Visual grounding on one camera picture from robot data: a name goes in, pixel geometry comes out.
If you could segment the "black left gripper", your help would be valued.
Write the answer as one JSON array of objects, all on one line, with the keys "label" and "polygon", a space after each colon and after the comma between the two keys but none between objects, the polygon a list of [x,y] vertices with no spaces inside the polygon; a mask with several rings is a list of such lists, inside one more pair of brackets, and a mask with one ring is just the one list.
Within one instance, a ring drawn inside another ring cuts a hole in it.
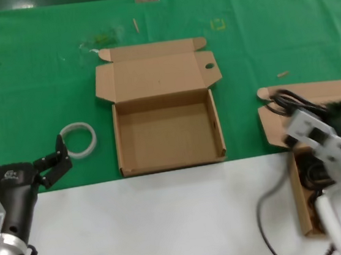
[{"label": "black left gripper", "polygon": [[40,184],[50,189],[72,167],[68,149],[60,134],[55,152],[30,163],[0,166],[0,203],[5,211],[1,233],[29,241]]}]

